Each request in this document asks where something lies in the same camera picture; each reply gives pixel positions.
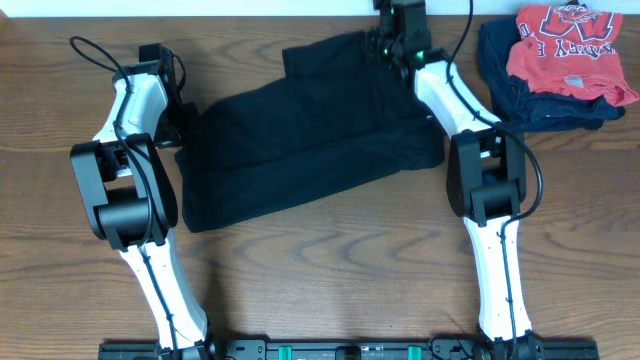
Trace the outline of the black pants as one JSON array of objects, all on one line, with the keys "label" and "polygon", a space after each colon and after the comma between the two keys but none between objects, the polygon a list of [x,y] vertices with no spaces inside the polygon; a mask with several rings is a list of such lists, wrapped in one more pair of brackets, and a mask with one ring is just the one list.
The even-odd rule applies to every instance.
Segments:
[{"label": "black pants", "polygon": [[281,79],[209,107],[176,156],[188,229],[440,165],[441,127],[377,43],[375,33],[353,32],[285,49]]}]

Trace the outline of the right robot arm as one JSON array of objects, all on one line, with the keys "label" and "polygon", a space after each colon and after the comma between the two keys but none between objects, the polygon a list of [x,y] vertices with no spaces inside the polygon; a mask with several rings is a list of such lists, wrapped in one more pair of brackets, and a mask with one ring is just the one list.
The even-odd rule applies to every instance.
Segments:
[{"label": "right robot arm", "polygon": [[380,23],[370,57],[390,64],[450,140],[446,192],[469,234],[480,294],[473,359],[540,359],[522,293],[517,234],[537,160],[521,134],[487,110],[466,86],[455,56],[435,49],[422,1],[373,0]]}]

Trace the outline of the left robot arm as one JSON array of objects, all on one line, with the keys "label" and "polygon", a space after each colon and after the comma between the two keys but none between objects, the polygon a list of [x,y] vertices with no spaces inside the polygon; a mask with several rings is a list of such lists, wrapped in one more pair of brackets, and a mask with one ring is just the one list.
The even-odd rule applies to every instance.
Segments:
[{"label": "left robot arm", "polygon": [[89,226],[128,264],[158,329],[155,342],[106,341],[101,359],[212,359],[209,321],[196,300],[176,248],[178,204],[158,155],[183,145],[197,115],[182,100],[178,55],[160,43],[140,46],[138,61],[114,57],[115,99],[102,129],[76,144],[70,161]]}]

